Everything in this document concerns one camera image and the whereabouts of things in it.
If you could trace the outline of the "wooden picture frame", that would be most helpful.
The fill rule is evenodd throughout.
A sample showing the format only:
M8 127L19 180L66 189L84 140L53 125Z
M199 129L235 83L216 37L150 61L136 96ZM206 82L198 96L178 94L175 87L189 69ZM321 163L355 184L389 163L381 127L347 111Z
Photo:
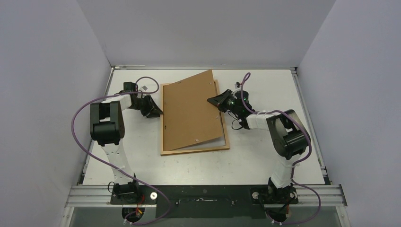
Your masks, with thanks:
M170 156L170 155L180 155L180 154L193 154L193 153L201 153L201 152L212 152L219 150L229 150L230 144L228 139L227 132L227 124L224 118L224 114L219 112L218 119L221 122L222 130L223 130L223 138L225 145L224 146L214 146L209 148L196 148L196 149L184 149L184 150L164 150L164 116L160 116L160 155L161 156Z

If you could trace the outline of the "brown backing board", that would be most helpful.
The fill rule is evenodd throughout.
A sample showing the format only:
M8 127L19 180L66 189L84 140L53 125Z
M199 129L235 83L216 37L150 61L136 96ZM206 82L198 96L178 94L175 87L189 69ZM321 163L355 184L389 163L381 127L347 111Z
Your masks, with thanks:
M220 111L207 102L217 94L212 70L162 85L164 150L178 150L223 137Z

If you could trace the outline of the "photo print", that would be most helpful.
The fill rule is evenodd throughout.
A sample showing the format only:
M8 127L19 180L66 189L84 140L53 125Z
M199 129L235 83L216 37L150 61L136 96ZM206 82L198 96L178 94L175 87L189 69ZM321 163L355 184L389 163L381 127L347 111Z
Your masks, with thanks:
M184 148L180 148L178 150L198 150L198 149L206 149L206 148L213 148L213 147L220 147L225 146L226 141L224 137L215 138L212 140L199 142Z

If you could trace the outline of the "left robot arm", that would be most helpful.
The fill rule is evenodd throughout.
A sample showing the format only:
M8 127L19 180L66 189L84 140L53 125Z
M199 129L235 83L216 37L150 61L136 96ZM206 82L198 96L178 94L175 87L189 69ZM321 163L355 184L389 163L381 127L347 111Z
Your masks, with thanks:
M163 111L156 105L146 87L125 82L115 97L90 104L90 135L105 152L112 166L114 184L111 190L112 204L134 204L144 200L136 175L130 166L123 145L125 124L122 112L138 110L147 118L158 118Z

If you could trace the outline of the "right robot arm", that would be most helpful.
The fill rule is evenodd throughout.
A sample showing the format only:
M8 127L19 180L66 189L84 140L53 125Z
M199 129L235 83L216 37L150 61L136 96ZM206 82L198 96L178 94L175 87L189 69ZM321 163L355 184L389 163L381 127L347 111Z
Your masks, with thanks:
M255 191L257 198L265 204L296 203L293 187L296 161L308 147L310 137L294 110L277 115L256 112L249 104L246 91L227 89L220 95L210 97L207 102L223 113L232 113L242 129L267 130L278 154L278 161L267 187Z

